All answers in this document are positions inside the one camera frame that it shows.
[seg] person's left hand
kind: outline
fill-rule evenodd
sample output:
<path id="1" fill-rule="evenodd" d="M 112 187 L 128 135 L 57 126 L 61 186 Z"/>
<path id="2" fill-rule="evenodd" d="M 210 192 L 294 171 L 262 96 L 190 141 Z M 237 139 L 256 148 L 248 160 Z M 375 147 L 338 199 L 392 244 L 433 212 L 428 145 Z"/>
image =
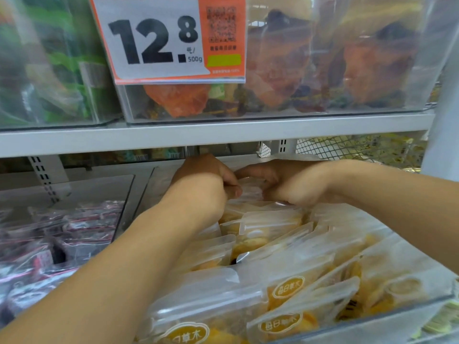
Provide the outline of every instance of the person's left hand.
<path id="1" fill-rule="evenodd" d="M 231 169 L 206 154 L 185 160 L 161 202 L 181 203 L 210 226 L 221 218 L 226 201 L 241 194 L 242 188 Z"/>

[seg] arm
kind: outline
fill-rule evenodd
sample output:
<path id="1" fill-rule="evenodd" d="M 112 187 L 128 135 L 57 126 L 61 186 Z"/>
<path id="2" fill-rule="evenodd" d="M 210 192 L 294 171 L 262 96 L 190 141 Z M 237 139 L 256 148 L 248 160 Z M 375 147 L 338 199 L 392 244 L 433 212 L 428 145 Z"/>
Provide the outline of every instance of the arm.
<path id="1" fill-rule="evenodd" d="M 237 185 L 234 174 L 213 156 L 185 161 L 173 181 L 158 205 L 2 330 L 0 343 L 132 343 L 187 242 L 221 217 L 224 182 Z"/>
<path id="2" fill-rule="evenodd" d="M 346 202 L 459 273 L 459 183 L 363 161 L 271 161 L 236 172 L 268 181 L 265 196 L 292 204 Z"/>

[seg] price tag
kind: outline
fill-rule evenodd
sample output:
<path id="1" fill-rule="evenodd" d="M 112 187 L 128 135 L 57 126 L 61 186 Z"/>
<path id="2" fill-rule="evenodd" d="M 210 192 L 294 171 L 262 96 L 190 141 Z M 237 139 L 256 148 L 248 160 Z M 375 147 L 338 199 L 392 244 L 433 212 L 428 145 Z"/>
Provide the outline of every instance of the price tag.
<path id="1" fill-rule="evenodd" d="M 116 84 L 245 82 L 245 0 L 90 0 Z"/>

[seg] metal shelf edge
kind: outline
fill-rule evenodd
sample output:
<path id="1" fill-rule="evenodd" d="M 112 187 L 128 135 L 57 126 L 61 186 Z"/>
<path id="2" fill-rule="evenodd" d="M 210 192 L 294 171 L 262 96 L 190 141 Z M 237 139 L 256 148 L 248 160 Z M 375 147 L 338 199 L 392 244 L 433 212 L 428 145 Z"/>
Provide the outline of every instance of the metal shelf edge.
<path id="1" fill-rule="evenodd" d="M 0 132 L 0 158 L 428 130 L 433 110 L 262 121 Z"/>

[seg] orange oval label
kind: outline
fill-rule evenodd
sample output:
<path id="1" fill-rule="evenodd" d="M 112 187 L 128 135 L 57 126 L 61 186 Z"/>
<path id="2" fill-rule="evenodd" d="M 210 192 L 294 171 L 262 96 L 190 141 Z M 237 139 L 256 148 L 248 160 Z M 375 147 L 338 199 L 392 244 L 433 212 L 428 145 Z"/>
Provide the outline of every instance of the orange oval label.
<path id="1" fill-rule="evenodd" d="M 209 327 L 205 323 L 183 322 L 171 327 L 155 342 L 168 344 L 199 344 L 209 336 Z"/>
<path id="2" fill-rule="evenodd" d="M 304 277 L 289 277 L 276 286 L 273 291 L 274 298 L 288 298 L 298 292 L 304 285 Z"/>
<path id="3" fill-rule="evenodd" d="M 278 334 L 284 333 L 296 325 L 303 319 L 303 314 L 286 314 L 275 317 L 269 321 L 264 321 L 258 325 L 262 332 Z"/>

